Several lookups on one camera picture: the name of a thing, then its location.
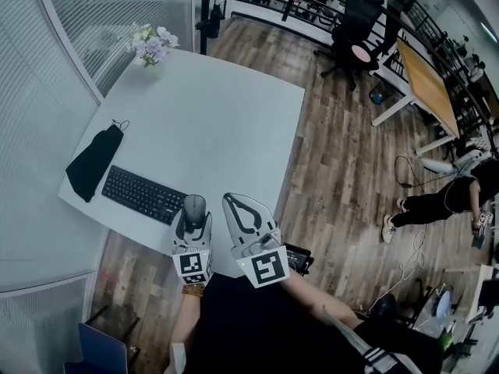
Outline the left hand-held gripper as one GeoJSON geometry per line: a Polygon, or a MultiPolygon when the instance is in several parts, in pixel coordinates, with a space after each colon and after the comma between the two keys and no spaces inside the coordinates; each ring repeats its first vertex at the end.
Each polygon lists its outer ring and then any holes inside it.
{"type": "Polygon", "coordinates": [[[181,208],[171,224],[172,258],[175,270],[184,285],[207,285],[212,276],[211,251],[212,215],[207,212],[201,227],[194,230],[191,245],[185,235],[185,213],[181,208]]]}

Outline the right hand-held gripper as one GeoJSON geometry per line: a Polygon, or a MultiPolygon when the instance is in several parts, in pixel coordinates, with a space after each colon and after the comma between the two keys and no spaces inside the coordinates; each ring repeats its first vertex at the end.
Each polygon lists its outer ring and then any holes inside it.
{"type": "Polygon", "coordinates": [[[235,246],[232,256],[250,283],[261,288],[287,280],[287,250],[270,210],[253,198],[230,192],[223,195],[222,208],[235,246]],[[263,236],[251,241],[256,235],[263,236]]]}

